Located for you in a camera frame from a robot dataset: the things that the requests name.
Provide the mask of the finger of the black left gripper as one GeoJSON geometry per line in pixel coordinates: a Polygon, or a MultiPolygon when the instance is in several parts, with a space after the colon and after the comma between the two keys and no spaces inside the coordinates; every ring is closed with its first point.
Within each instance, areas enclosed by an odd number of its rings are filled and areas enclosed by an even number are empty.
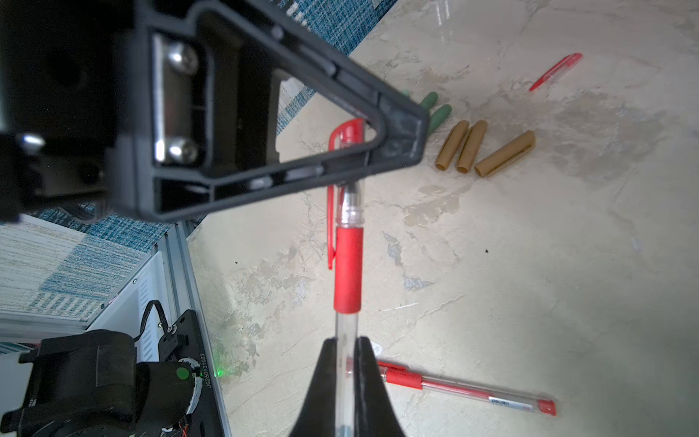
{"type": "Polygon", "coordinates": [[[348,149],[361,178],[422,160],[429,117],[418,104],[266,1],[136,1],[122,48],[127,110],[116,157],[135,219],[178,221],[331,185],[330,151],[281,161],[280,86],[297,78],[374,138],[348,149]]]}

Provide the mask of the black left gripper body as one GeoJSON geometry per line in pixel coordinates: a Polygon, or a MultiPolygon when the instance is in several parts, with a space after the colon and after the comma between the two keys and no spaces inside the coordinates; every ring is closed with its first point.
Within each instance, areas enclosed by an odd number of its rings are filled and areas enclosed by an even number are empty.
{"type": "Polygon", "coordinates": [[[1,5],[1,218],[96,202],[129,218],[134,176],[115,147],[134,1],[1,5]]]}

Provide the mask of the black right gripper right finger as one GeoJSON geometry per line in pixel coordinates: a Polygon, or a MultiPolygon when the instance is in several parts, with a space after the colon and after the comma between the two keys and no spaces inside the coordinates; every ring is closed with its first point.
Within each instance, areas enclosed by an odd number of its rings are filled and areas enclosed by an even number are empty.
{"type": "Polygon", "coordinates": [[[353,371],[354,435],[404,437],[367,337],[355,342],[353,371]]]}

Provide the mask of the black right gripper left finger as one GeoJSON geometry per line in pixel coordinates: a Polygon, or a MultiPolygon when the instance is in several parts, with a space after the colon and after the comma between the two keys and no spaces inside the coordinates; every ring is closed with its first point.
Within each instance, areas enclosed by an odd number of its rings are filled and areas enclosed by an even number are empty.
{"type": "Polygon", "coordinates": [[[290,436],[331,437],[335,431],[337,339],[322,344],[302,408],[290,436]]]}

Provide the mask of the red pen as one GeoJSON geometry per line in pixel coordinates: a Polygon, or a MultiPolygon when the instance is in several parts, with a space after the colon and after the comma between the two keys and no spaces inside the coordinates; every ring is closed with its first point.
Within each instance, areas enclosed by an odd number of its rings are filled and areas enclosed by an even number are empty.
{"type": "Polygon", "coordinates": [[[435,391],[528,413],[540,413],[551,417],[558,415],[555,401],[541,396],[435,378],[389,362],[378,362],[378,366],[380,375],[388,384],[419,391],[435,391]]]}
{"type": "Polygon", "coordinates": [[[354,350],[362,308],[362,184],[351,182],[328,192],[328,256],[334,271],[336,311],[335,434],[355,435],[354,350]]]}

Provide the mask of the red pen cap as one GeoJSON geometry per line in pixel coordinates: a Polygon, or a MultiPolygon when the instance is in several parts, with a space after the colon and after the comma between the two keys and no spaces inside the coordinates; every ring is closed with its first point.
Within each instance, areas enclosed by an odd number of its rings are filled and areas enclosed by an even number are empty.
{"type": "Polygon", "coordinates": [[[555,82],[560,76],[575,67],[583,58],[584,55],[582,53],[573,53],[565,56],[540,76],[540,78],[531,85],[529,91],[533,92],[547,83],[555,82]]]}
{"type": "Polygon", "coordinates": [[[327,187],[327,253],[328,268],[331,271],[337,253],[335,231],[358,229],[364,224],[364,185],[357,177],[349,175],[350,170],[357,169],[360,156],[348,152],[348,149],[364,141],[365,121],[361,118],[341,124],[333,130],[329,138],[329,151],[343,152],[342,156],[331,162],[331,171],[341,173],[342,178],[338,178],[327,187]]]}

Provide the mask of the green marker cap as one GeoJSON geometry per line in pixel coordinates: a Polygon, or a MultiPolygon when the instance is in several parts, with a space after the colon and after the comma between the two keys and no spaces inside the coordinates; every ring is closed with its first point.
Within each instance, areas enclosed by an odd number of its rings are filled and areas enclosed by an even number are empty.
{"type": "Polygon", "coordinates": [[[420,102],[423,109],[430,110],[434,107],[439,99],[439,94],[435,91],[429,92],[420,102]]]}
{"type": "Polygon", "coordinates": [[[431,136],[451,115],[453,108],[449,104],[442,105],[436,109],[430,117],[427,135],[431,136]]]}

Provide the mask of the tan marker cap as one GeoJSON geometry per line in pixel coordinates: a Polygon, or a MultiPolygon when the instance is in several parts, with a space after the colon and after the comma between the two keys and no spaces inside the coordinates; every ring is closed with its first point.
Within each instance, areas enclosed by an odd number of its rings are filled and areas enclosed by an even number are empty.
{"type": "Polygon", "coordinates": [[[470,122],[467,120],[461,120],[453,127],[434,162],[436,169],[441,171],[448,169],[459,147],[462,145],[463,139],[467,136],[469,129],[470,122]]]}
{"type": "Polygon", "coordinates": [[[470,129],[465,138],[462,153],[457,160],[456,169],[462,174],[468,173],[474,165],[475,158],[478,155],[482,145],[484,136],[488,129],[488,122],[485,120],[477,121],[470,129]]]}

